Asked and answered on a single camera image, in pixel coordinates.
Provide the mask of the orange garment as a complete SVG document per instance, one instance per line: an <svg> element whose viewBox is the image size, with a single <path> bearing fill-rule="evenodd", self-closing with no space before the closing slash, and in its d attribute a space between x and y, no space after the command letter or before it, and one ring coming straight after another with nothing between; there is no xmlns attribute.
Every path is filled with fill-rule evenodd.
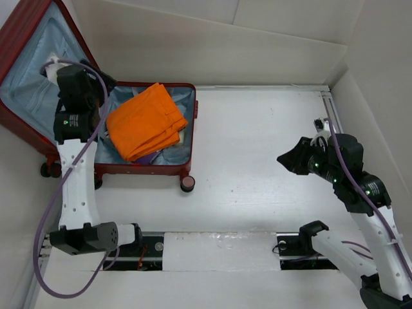
<svg viewBox="0 0 412 309"><path fill-rule="evenodd" d="M106 120L109 138L127 162L177 144L179 132L188 124L159 83L121 104Z"/></svg>

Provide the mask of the red hard-shell suitcase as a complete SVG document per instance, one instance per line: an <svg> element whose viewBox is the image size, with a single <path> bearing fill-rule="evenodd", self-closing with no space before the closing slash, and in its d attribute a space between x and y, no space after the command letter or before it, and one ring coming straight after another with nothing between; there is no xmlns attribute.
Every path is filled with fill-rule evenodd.
<svg viewBox="0 0 412 309"><path fill-rule="evenodd" d="M95 64L72 14L62 1L20 1L1 28L1 124L30 144L46 160L43 177L59 177L59 154L53 123L59 89L41 75L51 54ZM188 124L181 145L163 149L153 159L126 162L108 140L98 134L95 182L105 174L178 176L185 192L194 189L190 175L194 121L198 112L196 89L188 83L167 83L165 89Z"/></svg>

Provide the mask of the purple camouflage garment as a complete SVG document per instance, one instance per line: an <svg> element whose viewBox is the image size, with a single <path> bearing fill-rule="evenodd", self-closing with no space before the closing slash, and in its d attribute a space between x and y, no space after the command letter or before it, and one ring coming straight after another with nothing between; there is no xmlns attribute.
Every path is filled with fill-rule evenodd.
<svg viewBox="0 0 412 309"><path fill-rule="evenodd" d="M103 143L103 145L109 150L111 153L111 156L117 160L122 159L120 156L120 153L118 152L117 148L113 144L112 140L109 137L108 131L103 132L103 134L99 137L99 140ZM147 154L145 156L142 156L136 160L133 161L126 161L126 163L129 164L140 164L140 165L150 165L154 162L154 160L158 157L160 154L159 151L155 151L153 153Z"/></svg>

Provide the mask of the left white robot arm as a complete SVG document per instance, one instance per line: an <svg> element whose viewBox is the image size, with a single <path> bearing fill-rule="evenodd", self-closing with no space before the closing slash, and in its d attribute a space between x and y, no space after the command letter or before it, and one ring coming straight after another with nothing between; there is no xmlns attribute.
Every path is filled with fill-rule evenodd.
<svg viewBox="0 0 412 309"><path fill-rule="evenodd" d="M101 221L95 199L100 186L95 176L98 132L116 81L85 60L56 58L45 65L44 74L59 88L53 132L63 177L61 216L50 234L51 245L72 256L120 247L129 255L139 254L144 244L138 224Z"/></svg>

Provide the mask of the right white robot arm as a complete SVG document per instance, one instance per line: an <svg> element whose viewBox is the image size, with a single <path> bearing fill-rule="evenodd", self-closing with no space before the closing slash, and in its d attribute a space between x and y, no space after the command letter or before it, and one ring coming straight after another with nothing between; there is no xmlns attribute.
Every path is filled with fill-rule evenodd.
<svg viewBox="0 0 412 309"><path fill-rule="evenodd" d="M297 245L319 253L357 287L366 308L411 308L411 260L394 222L391 199L382 180L363 169L364 148L354 136L338 134L312 143L302 137L277 161L296 175L316 174L333 187L368 245L366 261L336 238L321 221L299 229Z"/></svg>

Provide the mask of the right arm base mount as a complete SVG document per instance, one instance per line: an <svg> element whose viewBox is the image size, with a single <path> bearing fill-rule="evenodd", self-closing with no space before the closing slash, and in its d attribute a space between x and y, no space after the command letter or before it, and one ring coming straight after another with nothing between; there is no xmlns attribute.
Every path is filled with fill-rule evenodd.
<svg viewBox="0 0 412 309"><path fill-rule="evenodd" d="M278 256L281 270L337 270L337 267L312 249L306 249L297 232L280 232L272 252Z"/></svg>

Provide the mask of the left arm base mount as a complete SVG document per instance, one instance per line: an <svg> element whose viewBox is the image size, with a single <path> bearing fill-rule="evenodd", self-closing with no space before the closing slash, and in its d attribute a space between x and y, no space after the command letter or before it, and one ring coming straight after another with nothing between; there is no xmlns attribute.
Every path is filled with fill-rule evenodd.
<svg viewBox="0 0 412 309"><path fill-rule="evenodd" d="M143 233L140 247L134 244L122 245L117 258L111 252L103 264L105 271L162 271L164 253L164 233Z"/></svg>

